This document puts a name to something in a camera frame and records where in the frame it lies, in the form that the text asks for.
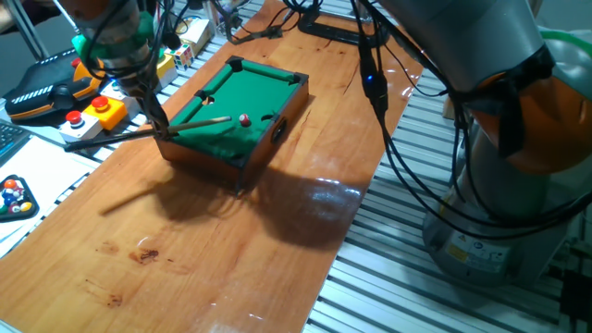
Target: cue stick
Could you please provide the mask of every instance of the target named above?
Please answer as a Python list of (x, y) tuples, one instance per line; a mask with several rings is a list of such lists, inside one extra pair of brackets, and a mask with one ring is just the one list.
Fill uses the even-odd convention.
[[(215, 124), (227, 122), (230, 120), (232, 120), (232, 117), (216, 117), (216, 118), (207, 119), (207, 120), (201, 120), (201, 121), (195, 121), (195, 122), (191, 122), (191, 123), (169, 126), (168, 132), (172, 133), (172, 134), (177, 134), (183, 130), (197, 129), (200, 127), (215, 125)], [(79, 151), (82, 149), (96, 148), (96, 147), (102, 147), (102, 146), (106, 146), (108, 144), (113, 144), (113, 143), (118, 143), (118, 142), (125, 142), (125, 141), (129, 141), (129, 140), (155, 137), (156, 135), (157, 135), (156, 129), (139, 130), (139, 131), (132, 132), (132, 133), (114, 135), (111, 138), (98, 139), (98, 140), (90, 139), (90, 140), (82, 140), (79, 142), (70, 142), (70, 143), (66, 144), (66, 147), (64, 147), (64, 151), (66, 151), (66, 153), (72, 153), (72, 152), (76, 152), (76, 151)]]

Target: label sticker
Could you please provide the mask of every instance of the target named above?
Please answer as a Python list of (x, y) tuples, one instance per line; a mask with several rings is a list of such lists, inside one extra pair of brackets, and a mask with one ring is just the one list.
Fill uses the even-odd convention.
[(446, 252), (472, 268), (498, 273), (509, 250), (508, 247), (492, 245), (454, 231)]

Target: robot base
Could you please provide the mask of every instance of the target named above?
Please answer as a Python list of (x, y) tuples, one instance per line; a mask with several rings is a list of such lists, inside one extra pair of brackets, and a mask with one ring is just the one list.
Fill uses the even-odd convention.
[[(452, 212), (444, 211), (442, 215), (463, 229), (471, 225), (468, 229), (477, 234), (501, 236), (527, 231), (517, 229), (508, 232), (476, 226)], [(438, 267), (460, 280), (487, 287), (511, 283), (530, 285), (543, 273), (562, 245), (568, 225), (564, 223), (515, 240), (479, 240), (452, 229), (428, 214), (424, 221), (424, 244)]]
[[(544, 206), (549, 206), (549, 198), (564, 202), (559, 192), (551, 190), (548, 176), (520, 172), (498, 157), (495, 147), (481, 130), (475, 136), (471, 158), (474, 182), (490, 209), (502, 216), (528, 217), (544, 210)], [(487, 221), (485, 212), (475, 204), (473, 191), (468, 184), (465, 166), (459, 176), (459, 189), (466, 203), (459, 199), (454, 189), (449, 190), (444, 200), (468, 216)], [(432, 208), (458, 229), (477, 235), (495, 238), (531, 230), (483, 226), (458, 216), (439, 203), (435, 203)], [(510, 283), (528, 285), (537, 280), (562, 246), (569, 226), (569, 221), (565, 222), (522, 238), (480, 240), (428, 214), (424, 221), (423, 237), (426, 250), (436, 264), (456, 278), (479, 286), (493, 287)]]

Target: keyboard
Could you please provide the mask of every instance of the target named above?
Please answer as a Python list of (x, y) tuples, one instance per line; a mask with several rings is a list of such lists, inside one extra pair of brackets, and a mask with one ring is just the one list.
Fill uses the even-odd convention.
[(0, 166), (29, 141), (31, 135), (24, 129), (0, 123)]

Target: wooden table surface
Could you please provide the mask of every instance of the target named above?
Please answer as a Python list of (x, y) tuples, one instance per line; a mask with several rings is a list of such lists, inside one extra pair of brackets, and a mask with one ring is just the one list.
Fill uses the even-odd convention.
[[(268, 0), (247, 29), (281, 7)], [(168, 115), (232, 55), (310, 75), (309, 105), (256, 189), (236, 200), (171, 167), (154, 140), (123, 144), (0, 260), (0, 319), (26, 333), (301, 331), (384, 146), (357, 48), (298, 30), (227, 43), (166, 102)], [(393, 130), (411, 89), (383, 57)]]

